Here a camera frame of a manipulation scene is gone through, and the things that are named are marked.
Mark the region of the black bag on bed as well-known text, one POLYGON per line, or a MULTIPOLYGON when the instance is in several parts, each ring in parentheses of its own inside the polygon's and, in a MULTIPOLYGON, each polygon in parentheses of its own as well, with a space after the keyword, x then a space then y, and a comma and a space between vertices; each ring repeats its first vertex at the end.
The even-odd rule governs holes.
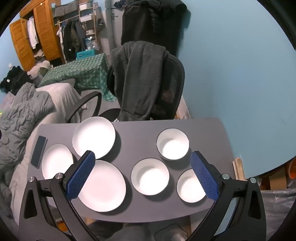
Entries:
POLYGON ((13 95, 16 95, 26 83, 32 83, 27 72, 20 68, 20 66, 13 66, 1 82, 1 91, 5 93, 11 92, 13 95))

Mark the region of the dark grey fleece blanket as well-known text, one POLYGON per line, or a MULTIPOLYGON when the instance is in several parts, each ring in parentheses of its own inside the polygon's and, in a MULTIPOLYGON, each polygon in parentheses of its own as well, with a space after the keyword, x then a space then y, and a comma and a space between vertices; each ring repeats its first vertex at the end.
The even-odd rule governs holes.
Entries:
POLYGON ((120 105, 119 121, 149 119, 159 94, 165 47, 131 41, 113 49, 114 91, 120 105))

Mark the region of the black mesh office chair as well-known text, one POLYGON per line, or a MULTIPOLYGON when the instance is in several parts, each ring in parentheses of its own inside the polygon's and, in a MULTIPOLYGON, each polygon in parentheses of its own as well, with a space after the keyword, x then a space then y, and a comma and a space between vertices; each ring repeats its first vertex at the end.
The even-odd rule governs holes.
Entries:
MULTIPOLYGON (((159 96, 151 112, 150 119, 172 120, 175 118, 183 93, 184 81, 185 70, 181 61, 175 56, 168 54, 163 61, 162 84, 159 96)), ((82 106, 93 98, 97 98, 97 103, 91 116, 100 116, 109 121, 115 121, 120 113, 120 109, 112 108, 99 114, 102 103, 102 93, 94 91, 74 104, 67 113, 66 122, 70 123, 74 115, 82 108, 82 106)))

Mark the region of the teal storage box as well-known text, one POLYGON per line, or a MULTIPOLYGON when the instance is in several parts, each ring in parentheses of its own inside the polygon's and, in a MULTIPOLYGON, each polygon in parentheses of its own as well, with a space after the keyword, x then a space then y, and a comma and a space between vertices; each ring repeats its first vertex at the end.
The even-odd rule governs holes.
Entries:
POLYGON ((76 54, 76 59, 79 60, 79 59, 84 59, 84 58, 92 57, 92 56, 95 56, 94 49, 78 52, 76 54))

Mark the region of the white plate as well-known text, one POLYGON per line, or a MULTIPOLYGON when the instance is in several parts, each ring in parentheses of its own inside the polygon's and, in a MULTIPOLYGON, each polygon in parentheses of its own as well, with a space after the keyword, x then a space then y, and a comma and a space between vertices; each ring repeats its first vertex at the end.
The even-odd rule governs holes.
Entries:
POLYGON ((51 179, 57 173, 65 173, 74 163, 72 153, 62 144, 54 144, 46 150, 42 159, 44 179, 51 179))
POLYGON ((125 199, 126 182, 116 166, 97 160, 78 197, 89 209, 110 212, 125 199))
POLYGON ((113 124, 103 117, 92 117, 80 123, 74 131, 72 145, 78 156, 92 151, 96 159, 107 155, 116 138, 113 124))

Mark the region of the black hanging coat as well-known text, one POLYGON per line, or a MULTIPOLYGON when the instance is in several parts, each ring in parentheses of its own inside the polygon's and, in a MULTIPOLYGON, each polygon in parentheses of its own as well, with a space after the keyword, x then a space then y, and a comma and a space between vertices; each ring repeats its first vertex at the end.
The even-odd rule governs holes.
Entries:
POLYGON ((115 1, 123 11, 121 44, 146 41, 177 54, 183 17, 187 6, 182 1, 115 1))

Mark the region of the orange wooden wardrobe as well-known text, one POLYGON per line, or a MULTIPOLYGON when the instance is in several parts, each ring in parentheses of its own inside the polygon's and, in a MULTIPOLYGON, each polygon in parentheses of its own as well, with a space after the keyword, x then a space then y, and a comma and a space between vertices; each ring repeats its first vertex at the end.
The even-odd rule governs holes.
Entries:
POLYGON ((25 71, 35 66, 38 50, 53 66, 65 63, 52 4, 59 6, 61 2, 32 0, 21 8, 20 19, 10 24, 13 45, 25 71))

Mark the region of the white bowl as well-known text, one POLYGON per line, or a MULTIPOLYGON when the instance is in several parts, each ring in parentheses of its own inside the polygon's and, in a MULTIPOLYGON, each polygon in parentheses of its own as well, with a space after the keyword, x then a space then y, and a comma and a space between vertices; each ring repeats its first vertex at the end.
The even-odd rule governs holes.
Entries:
POLYGON ((177 194, 182 201, 187 203, 199 202, 206 196, 206 193, 193 169, 185 171, 179 177, 177 181, 177 194))
POLYGON ((168 185, 170 173, 167 166, 155 158, 138 161, 132 169, 131 182, 141 194, 153 196, 161 193, 168 185))
POLYGON ((177 128, 163 130, 157 137, 158 152, 168 160, 179 160, 186 156, 190 142, 187 135, 177 128))

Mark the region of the grey quilted duvet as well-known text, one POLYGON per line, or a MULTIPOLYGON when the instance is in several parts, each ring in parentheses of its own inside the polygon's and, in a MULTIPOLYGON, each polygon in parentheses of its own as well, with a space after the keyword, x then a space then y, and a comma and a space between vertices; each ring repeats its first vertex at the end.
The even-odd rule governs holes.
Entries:
POLYGON ((31 83, 17 92, 13 105, 1 115, 1 171, 5 172, 20 163, 26 143, 35 126, 55 111, 50 94, 37 91, 31 83))

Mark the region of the green checkered tablecloth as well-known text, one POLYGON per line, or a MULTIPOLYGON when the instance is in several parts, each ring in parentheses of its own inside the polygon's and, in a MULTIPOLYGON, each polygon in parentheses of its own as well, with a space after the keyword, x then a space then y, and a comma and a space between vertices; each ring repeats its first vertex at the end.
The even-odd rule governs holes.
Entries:
POLYGON ((116 97, 107 87, 108 71, 109 64, 106 54, 94 55, 50 69, 40 82, 39 87, 75 79, 74 86, 77 91, 98 89, 101 90, 105 101, 114 102, 116 97))

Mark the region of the black smartphone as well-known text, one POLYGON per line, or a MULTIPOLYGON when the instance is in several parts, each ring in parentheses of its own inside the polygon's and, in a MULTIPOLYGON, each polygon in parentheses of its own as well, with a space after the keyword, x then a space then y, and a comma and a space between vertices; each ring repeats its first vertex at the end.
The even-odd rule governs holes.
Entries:
POLYGON ((38 136, 35 148, 31 157, 31 165, 39 169, 41 160, 44 154, 44 150, 47 144, 47 138, 44 136, 38 136))

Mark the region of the clothes rack with clothes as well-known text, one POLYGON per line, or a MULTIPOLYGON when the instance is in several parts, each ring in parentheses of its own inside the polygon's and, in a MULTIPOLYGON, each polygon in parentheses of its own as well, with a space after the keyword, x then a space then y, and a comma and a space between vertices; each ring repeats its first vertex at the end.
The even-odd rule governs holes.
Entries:
POLYGON ((57 36, 66 63, 76 60, 77 53, 86 50, 86 33, 79 19, 79 1, 55 6, 53 17, 59 29, 57 36))

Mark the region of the white pillow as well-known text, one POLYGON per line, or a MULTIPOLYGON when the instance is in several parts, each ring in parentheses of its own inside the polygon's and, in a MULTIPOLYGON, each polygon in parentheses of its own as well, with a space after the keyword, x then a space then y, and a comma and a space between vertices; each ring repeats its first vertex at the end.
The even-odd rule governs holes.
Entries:
POLYGON ((55 83, 37 88, 36 90, 48 92, 55 105, 55 111, 43 118, 40 124, 67 123, 66 116, 81 99, 81 96, 69 83, 55 83))

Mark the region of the wooden board by wall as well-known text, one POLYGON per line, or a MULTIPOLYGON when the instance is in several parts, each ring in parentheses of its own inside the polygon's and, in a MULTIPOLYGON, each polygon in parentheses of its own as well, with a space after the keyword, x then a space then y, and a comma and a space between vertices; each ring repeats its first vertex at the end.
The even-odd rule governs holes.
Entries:
POLYGON ((232 164, 233 164, 235 179, 240 181, 246 181, 242 160, 240 158, 236 158, 232 162, 232 164))

